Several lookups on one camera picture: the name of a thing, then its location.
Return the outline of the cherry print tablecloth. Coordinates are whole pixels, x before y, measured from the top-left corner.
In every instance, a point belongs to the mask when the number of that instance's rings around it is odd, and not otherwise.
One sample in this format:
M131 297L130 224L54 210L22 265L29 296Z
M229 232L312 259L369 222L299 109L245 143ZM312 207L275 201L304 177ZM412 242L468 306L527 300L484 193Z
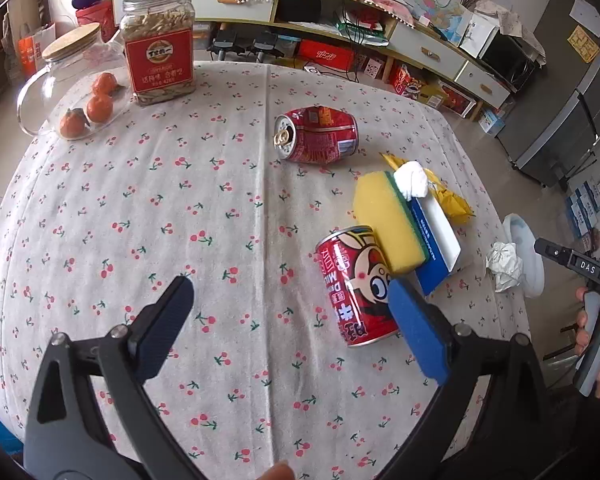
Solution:
M436 386L399 336L343 341L314 256L352 226L358 178L382 154L415 159L474 210L468 257L432 300L483 337L528 330L520 292L496 292L484 259L504 236L486 189L436 110L351 81L283 67L202 63L186 98L131 106L81 142L31 142L0 208L0 419L24 434L54 333L128 324L179 275L192 312L151 403L213 479L253 479L284 460L301 479L369 479ZM329 165L283 160L277 116L351 114L358 149Z

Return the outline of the red cardboard box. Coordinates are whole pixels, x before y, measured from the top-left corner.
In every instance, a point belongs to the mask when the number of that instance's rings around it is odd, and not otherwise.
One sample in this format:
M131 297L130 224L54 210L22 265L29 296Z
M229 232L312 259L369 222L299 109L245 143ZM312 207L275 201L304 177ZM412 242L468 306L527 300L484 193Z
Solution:
M351 69L355 54L347 47L324 44L312 39L302 39L298 50L298 57L321 66L343 70Z

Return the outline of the orange tangerine top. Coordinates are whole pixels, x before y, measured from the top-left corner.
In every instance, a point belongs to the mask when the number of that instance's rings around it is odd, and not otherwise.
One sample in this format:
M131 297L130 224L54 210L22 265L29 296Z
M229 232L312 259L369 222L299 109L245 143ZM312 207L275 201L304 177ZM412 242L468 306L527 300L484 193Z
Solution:
M94 94L104 94L111 96L112 92L118 88L118 82L114 74L103 72L97 75L92 83L92 92Z

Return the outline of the black microwave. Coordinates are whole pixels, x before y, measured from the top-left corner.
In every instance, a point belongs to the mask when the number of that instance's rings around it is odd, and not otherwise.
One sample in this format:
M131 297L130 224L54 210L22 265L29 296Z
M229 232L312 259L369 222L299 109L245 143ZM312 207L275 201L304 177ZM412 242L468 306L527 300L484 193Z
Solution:
M481 50L480 60L513 91L520 91L531 78L538 63L524 52L519 41L498 30Z

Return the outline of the yellow snack bag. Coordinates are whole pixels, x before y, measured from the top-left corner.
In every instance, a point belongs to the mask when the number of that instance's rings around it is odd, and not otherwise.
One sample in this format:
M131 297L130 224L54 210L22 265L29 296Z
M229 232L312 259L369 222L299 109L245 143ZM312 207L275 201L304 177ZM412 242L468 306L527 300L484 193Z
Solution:
M408 162L406 159L396 157L393 154L382 154L381 157L389 165L389 167L395 172L404 162ZM451 191L446 187L445 184L428 168L422 167L429 181L429 190L434 199L442 208L443 212L451 222L462 224L466 223L475 214L471 209L471 206L462 197Z

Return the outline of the crumpled paper in bin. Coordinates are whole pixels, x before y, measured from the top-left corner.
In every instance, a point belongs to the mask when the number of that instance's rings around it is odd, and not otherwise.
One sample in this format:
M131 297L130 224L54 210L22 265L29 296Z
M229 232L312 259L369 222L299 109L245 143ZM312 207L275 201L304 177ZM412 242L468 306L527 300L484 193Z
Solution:
M524 263L515 243L495 242L486 255L486 270L494 279L495 291L505 292L520 284Z

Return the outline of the white crumpled tissue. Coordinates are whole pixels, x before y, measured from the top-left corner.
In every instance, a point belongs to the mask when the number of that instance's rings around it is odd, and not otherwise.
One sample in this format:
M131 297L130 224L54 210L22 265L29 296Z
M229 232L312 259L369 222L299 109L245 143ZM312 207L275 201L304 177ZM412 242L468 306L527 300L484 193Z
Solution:
M425 169L416 160L404 162L394 173L393 181L407 202L428 195L429 181Z

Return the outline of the cartoon red milk can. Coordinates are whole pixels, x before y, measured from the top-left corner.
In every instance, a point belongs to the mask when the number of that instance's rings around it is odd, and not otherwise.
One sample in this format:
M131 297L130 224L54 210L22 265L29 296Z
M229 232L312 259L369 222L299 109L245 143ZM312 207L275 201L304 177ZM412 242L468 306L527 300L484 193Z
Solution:
M315 247L340 334L350 347L384 339L398 331L389 304L391 275L370 226L350 226Z

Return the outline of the blue cardboard box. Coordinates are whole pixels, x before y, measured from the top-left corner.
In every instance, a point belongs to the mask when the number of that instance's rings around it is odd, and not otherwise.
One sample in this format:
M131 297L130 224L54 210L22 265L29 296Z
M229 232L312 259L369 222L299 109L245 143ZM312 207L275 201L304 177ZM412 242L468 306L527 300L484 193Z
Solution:
M457 267L462 248L451 223L437 200L429 193L410 201L413 217L428 250L428 259L416 270L425 296L430 295Z

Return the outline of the orange tangerine middle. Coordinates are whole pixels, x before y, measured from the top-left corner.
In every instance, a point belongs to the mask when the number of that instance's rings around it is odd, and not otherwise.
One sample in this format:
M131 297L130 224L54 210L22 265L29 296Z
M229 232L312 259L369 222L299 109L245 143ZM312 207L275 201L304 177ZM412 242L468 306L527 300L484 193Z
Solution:
M90 122L104 124L114 112L114 101L105 93L94 93L86 104L86 114Z

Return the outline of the crushed red soda can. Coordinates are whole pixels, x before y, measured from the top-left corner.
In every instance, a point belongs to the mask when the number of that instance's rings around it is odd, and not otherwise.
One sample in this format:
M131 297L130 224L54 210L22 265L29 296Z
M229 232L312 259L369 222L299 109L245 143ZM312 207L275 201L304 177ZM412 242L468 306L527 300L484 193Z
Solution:
M288 162L329 165L358 149L358 124L351 114L336 108L297 108L275 118L273 144Z

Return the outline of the yellow green sponge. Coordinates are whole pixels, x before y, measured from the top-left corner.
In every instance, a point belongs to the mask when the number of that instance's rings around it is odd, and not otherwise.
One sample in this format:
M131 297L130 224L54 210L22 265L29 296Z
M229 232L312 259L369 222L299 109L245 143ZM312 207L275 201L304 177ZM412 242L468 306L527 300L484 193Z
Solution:
M428 249L389 171L359 177L352 206L356 220L374 231L393 274L412 272L428 260Z

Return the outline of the wooden tv cabinet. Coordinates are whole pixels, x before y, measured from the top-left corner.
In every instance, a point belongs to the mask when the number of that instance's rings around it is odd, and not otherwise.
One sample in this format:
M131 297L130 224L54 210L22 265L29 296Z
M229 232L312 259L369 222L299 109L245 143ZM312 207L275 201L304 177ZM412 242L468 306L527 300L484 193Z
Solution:
M121 20L123 0L112 0L114 19ZM361 55L384 78L403 62L428 70L447 81L456 94L499 108L509 88L478 61L430 26L414 19L415 27L400 23L383 10L355 0L192 0L202 22L268 26L272 32L347 47ZM298 57L300 46L294 50Z

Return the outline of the white trash bin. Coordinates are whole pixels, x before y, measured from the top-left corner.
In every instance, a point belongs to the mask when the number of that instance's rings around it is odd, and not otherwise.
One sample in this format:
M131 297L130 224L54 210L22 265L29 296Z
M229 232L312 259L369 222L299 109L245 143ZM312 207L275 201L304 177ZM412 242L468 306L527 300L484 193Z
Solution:
M527 298L538 298L545 286L544 264L534 250L536 237L527 222L519 214L508 214L503 220L505 238L516 246L516 254L522 261L520 286Z

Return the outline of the red label seed jar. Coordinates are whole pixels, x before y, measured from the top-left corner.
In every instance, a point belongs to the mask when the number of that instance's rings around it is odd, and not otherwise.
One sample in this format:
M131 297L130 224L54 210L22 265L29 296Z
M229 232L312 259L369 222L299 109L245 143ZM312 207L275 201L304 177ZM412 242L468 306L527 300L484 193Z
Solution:
M135 101L143 106L195 90L192 0L123 0L120 32Z

